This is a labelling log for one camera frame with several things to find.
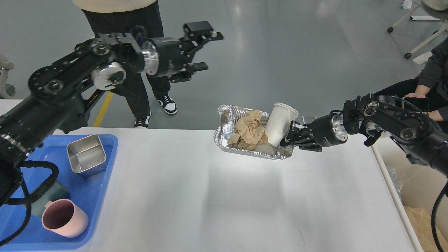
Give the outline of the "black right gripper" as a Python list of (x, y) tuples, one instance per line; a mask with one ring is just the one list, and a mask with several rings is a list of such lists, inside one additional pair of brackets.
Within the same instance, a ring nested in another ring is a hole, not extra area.
[(292, 146), (302, 150), (321, 152), (323, 147), (345, 144), (348, 136), (343, 117), (338, 114), (329, 114), (309, 124), (290, 122), (288, 139), (292, 140), (283, 138), (280, 147)]

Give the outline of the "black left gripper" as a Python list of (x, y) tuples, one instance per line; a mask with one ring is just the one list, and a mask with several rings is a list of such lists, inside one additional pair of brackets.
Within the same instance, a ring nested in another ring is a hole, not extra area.
[(215, 31), (208, 21), (189, 22), (183, 25), (184, 37), (180, 39), (146, 38), (141, 44), (147, 75), (170, 77), (171, 83), (190, 81), (199, 71), (208, 70), (205, 62), (191, 63), (195, 47), (211, 41), (222, 41), (224, 36)]

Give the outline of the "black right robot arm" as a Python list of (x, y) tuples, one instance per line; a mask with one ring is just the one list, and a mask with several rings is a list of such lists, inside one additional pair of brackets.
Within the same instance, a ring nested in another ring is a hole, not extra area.
[(373, 145), (383, 132), (406, 154), (412, 164), (429, 166), (447, 176), (447, 134), (409, 98), (367, 94), (348, 99), (342, 110), (306, 124), (291, 121), (280, 146), (321, 152), (323, 147), (344, 144), (349, 135), (366, 136)]

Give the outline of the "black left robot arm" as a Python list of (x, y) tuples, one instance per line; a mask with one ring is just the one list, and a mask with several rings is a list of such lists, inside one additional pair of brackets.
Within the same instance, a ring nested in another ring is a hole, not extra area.
[(123, 83), (132, 73), (146, 71), (179, 83), (208, 69), (204, 62), (192, 63), (192, 58), (223, 35), (208, 21), (186, 23), (183, 30), (180, 39), (149, 38), (142, 26), (128, 33), (100, 33), (29, 77), (31, 95), (1, 116), (1, 205), (24, 205), (27, 210), (21, 226), (1, 245), (22, 233), (32, 203), (56, 182), (55, 164), (27, 160), (48, 136), (57, 129), (67, 134), (87, 126), (90, 110), (105, 91), (116, 88), (131, 95)]

